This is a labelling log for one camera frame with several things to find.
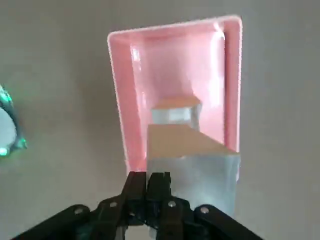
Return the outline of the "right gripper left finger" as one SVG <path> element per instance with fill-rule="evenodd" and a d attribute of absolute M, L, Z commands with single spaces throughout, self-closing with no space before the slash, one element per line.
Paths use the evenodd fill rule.
<path fill-rule="evenodd" d="M 147 175 L 131 171 L 119 195 L 96 209 L 72 205 L 15 236 L 16 240 L 123 240 L 128 226 L 144 223 Z"/>

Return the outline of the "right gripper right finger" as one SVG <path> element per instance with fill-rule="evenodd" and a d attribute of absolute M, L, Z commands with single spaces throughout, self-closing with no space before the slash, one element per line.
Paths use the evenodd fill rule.
<path fill-rule="evenodd" d="M 150 175 L 146 192 L 146 223 L 157 240 L 256 240 L 258 236 L 213 205 L 194 210 L 190 203 L 172 195 L 169 172 Z"/>

